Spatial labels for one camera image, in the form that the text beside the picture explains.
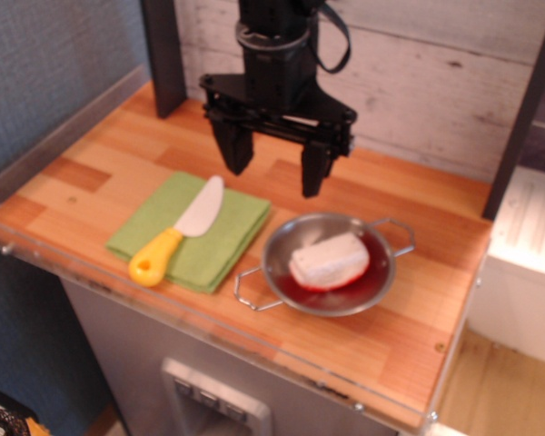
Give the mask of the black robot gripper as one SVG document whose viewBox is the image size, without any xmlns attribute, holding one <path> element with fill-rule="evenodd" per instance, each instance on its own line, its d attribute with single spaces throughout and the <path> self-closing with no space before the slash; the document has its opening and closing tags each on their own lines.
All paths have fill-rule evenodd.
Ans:
<svg viewBox="0 0 545 436">
<path fill-rule="evenodd" d="M 319 194 L 332 158 L 347 156 L 357 114 L 317 83 L 318 34 L 294 38 L 240 32 L 241 74 L 205 74 L 205 116 L 228 170 L 240 175 L 253 158 L 253 132 L 304 144 L 302 195 Z"/>
</svg>

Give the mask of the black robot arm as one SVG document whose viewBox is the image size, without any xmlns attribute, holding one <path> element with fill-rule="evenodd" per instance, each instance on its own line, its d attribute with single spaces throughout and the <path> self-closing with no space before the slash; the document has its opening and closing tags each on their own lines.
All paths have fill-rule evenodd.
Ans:
<svg viewBox="0 0 545 436">
<path fill-rule="evenodd" d="M 333 162 L 352 149 L 356 112 L 326 94 L 317 71 L 339 73 L 319 54 L 319 18 L 349 39 L 347 25 L 324 1 L 242 1 L 235 37 L 243 50 L 241 74 L 206 74 L 205 115 L 227 168 L 241 174 L 253 158 L 253 133 L 302 145 L 302 194 L 318 195 Z"/>
</svg>

